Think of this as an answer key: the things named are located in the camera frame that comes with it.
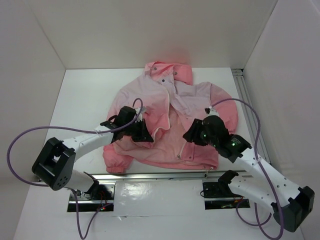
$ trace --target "pink jacket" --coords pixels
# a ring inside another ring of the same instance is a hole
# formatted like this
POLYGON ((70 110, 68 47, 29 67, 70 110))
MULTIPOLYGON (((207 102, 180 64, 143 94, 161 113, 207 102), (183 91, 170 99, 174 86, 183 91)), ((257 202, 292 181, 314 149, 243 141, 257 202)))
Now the pink jacket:
MULTIPOLYGON (((195 118, 206 117, 205 108, 230 97, 222 88, 209 82, 193 85, 189 65, 146 64, 144 73, 117 93, 107 119, 116 115, 121 107, 132 106, 136 98, 141 98, 146 106, 143 118, 154 142, 133 142, 129 136, 124 136, 105 146, 106 170, 124 173, 133 159, 162 168, 216 169, 218 153, 212 146, 198 146, 186 142, 182 136, 195 118)), ((235 102, 223 102, 215 109, 229 132, 234 133, 238 124, 235 102)))

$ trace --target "white wall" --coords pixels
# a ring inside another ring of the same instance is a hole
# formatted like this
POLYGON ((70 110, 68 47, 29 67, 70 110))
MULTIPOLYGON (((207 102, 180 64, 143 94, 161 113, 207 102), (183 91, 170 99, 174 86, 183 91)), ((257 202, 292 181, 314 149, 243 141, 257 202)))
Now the white wall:
MULTIPOLYGON (((65 67, 22 0, 0 0, 0 233, 13 238, 29 186, 9 172, 7 148, 23 130, 48 125, 65 67)), ((30 133, 12 152, 17 172, 31 179, 31 166, 46 131, 30 133)))
POLYGON ((279 0, 244 78, 262 118, 271 161, 315 191, 313 212, 302 224, 306 240, 320 236, 319 69, 319 10, 311 0, 279 0))
POLYGON ((277 0, 26 0, 67 69, 244 68, 277 0))

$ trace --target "pink fabric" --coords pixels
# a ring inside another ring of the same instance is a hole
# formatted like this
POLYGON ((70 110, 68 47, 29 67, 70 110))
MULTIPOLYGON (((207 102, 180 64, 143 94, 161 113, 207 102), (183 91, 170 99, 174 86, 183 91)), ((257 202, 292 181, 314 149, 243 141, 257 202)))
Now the pink fabric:
MULTIPOLYGON (((218 153, 213 147, 186 142, 182 136, 195 118, 206 117, 205 108, 231 96, 212 83, 192 83, 190 66, 152 62, 145 66, 144 74, 117 93, 107 119, 141 98, 146 106, 143 118, 154 142, 133 142, 125 136, 105 146, 103 158, 109 173, 124 173, 133 159, 171 169, 217 168, 218 153)), ((234 133, 238 124, 235 102, 221 103, 216 110, 229 132, 234 133)))

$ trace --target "jacket cuff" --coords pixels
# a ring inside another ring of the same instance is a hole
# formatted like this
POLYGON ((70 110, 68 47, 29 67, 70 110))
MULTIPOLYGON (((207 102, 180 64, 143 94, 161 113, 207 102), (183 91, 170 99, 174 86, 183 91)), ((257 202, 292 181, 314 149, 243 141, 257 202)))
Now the jacket cuff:
POLYGON ((111 174, 123 174, 125 172, 125 168, 123 166, 108 166, 106 171, 111 174))

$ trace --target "robotic arm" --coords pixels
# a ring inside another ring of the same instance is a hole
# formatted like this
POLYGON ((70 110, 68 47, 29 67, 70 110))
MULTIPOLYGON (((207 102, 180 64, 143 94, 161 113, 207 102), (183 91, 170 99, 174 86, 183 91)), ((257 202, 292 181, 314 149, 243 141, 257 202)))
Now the robotic arm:
MULTIPOLYGON (((265 183, 266 176, 259 165, 260 162, 276 189, 284 217, 284 229, 295 232, 312 211, 315 192, 308 186, 301 188, 288 180, 261 156, 258 155, 256 159, 250 143, 239 135, 229 134, 224 122, 212 107, 206 108, 205 111, 207 117, 203 120, 195 119, 183 138, 196 145, 213 146, 222 157, 250 173, 256 181, 265 183)), ((261 188, 231 170, 223 174, 218 183, 222 191, 247 197, 261 205, 273 213, 274 219, 280 224, 276 200, 269 187, 261 188)))
POLYGON ((153 142, 142 118, 144 111, 145 108, 140 110, 124 106, 118 115, 100 123, 94 129, 96 133, 86 133, 65 140, 50 138, 33 164, 32 172, 54 191, 65 187, 94 196, 98 191, 99 182, 86 172, 74 170, 75 162, 83 155, 109 145, 125 135, 131 136, 134 142, 153 142), (134 123, 117 130, 132 121, 138 112, 141 113, 134 123))

